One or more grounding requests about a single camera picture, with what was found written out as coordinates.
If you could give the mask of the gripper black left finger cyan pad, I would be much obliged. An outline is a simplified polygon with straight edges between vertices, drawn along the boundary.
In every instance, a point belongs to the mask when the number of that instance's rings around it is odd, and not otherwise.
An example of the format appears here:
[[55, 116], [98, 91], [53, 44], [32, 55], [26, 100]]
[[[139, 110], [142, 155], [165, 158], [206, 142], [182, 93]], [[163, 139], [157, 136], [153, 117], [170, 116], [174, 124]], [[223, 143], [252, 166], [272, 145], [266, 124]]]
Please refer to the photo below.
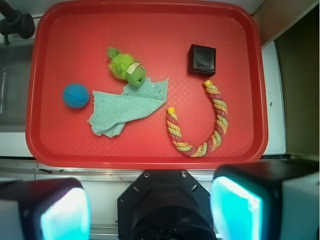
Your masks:
[[2, 240], [88, 240], [91, 220], [89, 195], [76, 178], [0, 184]]

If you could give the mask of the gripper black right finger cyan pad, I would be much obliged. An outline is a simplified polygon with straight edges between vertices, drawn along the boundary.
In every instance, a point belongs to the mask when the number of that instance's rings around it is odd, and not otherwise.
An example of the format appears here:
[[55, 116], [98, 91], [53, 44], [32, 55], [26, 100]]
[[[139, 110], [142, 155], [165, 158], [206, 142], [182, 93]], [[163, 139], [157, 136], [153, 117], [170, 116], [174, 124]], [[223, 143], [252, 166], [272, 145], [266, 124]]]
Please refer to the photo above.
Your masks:
[[223, 164], [213, 175], [210, 209], [224, 240], [317, 240], [320, 166], [308, 160]]

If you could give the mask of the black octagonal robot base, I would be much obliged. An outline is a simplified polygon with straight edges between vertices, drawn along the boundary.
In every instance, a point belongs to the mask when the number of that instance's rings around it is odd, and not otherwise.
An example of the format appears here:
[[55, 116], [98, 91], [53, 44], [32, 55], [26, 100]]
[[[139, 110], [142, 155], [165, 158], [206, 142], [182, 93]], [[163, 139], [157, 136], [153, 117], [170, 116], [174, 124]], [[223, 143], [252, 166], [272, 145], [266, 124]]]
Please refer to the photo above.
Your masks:
[[117, 199], [120, 240], [215, 240], [210, 193], [186, 170], [146, 170]]

